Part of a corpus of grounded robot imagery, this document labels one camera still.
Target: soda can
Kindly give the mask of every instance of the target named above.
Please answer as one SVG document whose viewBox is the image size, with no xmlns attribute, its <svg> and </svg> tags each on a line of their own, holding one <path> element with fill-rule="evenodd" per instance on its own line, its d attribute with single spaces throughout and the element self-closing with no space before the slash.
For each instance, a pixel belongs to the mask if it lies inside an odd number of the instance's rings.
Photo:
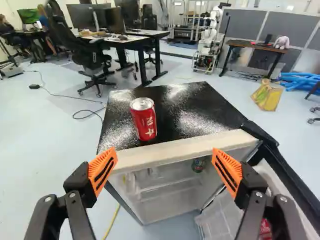
<svg viewBox="0 0 320 240">
<path fill-rule="evenodd" d="M 141 141 L 148 141 L 157 136 L 155 103 L 148 97 L 139 97 L 130 102 L 136 135 Z"/>
</svg>

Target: white robot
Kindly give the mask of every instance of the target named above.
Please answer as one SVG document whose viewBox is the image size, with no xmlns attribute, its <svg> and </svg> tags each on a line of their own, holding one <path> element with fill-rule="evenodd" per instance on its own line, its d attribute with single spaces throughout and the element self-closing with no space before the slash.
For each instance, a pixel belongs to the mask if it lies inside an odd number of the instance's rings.
<svg viewBox="0 0 320 240">
<path fill-rule="evenodd" d="M 217 21 L 222 17 L 223 11 L 218 6 L 213 7 L 210 12 L 210 17 L 205 17 L 204 20 L 210 19 L 210 26 L 208 29 L 202 32 L 201 40 L 198 43 L 198 51 L 200 53 L 209 53 L 211 43 L 215 40 L 217 36 Z"/>
</svg>

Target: power cable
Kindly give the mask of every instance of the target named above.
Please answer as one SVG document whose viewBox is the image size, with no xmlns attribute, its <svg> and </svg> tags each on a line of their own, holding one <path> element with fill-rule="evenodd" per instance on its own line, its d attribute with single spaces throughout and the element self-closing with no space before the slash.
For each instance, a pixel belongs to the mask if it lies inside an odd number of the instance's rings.
<svg viewBox="0 0 320 240">
<path fill-rule="evenodd" d="M 46 92 L 47 92 L 49 95 L 51 95 L 51 96 L 62 97 L 62 98 L 69 98 L 69 99 L 78 99 L 78 100 L 88 101 L 88 102 L 92 102 L 92 103 L 99 103 L 99 104 L 103 105 L 102 108 L 100 108 L 100 109 L 98 109 L 98 110 L 96 110 L 96 111 L 92 111 L 92 110 L 90 110 L 90 109 L 82 109 L 82 110 L 79 110 L 79 111 L 75 112 L 75 113 L 72 115 L 72 118 L 73 118 L 73 119 L 76 119 L 76 120 L 86 119 L 86 118 L 88 118 L 88 117 L 90 117 L 90 116 L 92 116 L 92 115 L 96 115 L 96 116 L 98 116 L 98 117 L 100 118 L 101 124 L 103 124 L 104 121 L 103 121 L 102 117 L 101 117 L 99 114 L 97 114 L 97 112 L 99 112 L 99 111 L 101 111 L 101 110 L 103 110 L 103 109 L 106 108 L 104 102 L 102 102 L 102 101 L 96 101 L 96 100 L 90 100 L 90 99 L 86 99 L 86 98 L 75 97 L 75 96 L 67 96 L 67 95 L 60 95 L 60 94 L 51 93 L 47 88 L 45 88 L 46 83 L 45 83 L 45 81 L 44 81 L 44 79 L 43 79 L 43 76 L 42 76 L 42 73 L 41 73 L 40 71 L 37 71 L 37 70 L 24 70 L 24 72 L 39 73 L 40 79 L 41 79 L 41 82 L 42 82 L 42 86 L 40 86 L 40 87 L 41 87 L 42 89 L 46 90 Z M 90 112 L 90 114 L 85 115 L 85 116 L 82 116 L 82 117 L 76 117 L 77 114 L 82 113 L 82 112 Z"/>
</svg>

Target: yellow cable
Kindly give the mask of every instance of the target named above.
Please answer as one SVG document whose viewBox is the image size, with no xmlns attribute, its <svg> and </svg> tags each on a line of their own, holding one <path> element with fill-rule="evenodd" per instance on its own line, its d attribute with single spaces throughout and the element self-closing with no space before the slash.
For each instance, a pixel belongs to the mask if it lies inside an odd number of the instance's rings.
<svg viewBox="0 0 320 240">
<path fill-rule="evenodd" d="M 105 235 L 103 236 L 102 240 L 106 240 L 106 238 L 108 237 L 108 235 L 110 233 L 110 230 L 111 230 L 112 226 L 114 225 L 114 222 L 115 222 L 116 217 L 118 215 L 119 209 L 120 209 L 120 204 L 118 203 L 118 206 L 116 207 L 116 210 L 115 210 L 115 212 L 113 214 L 110 226 L 109 226 L 108 230 L 106 231 Z"/>
</svg>

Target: clear plastic container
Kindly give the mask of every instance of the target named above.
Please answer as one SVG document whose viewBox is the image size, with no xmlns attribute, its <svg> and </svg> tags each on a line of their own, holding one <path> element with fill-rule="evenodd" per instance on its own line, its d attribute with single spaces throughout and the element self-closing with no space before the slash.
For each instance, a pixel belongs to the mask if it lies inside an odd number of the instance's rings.
<svg viewBox="0 0 320 240">
<path fill-rule="evenodd" d="M 227 190 L 220 193 L 201 215 L 194 218 L 204 240 L 233 240 L 239 228 L 243 211 Z"/>
</svg>

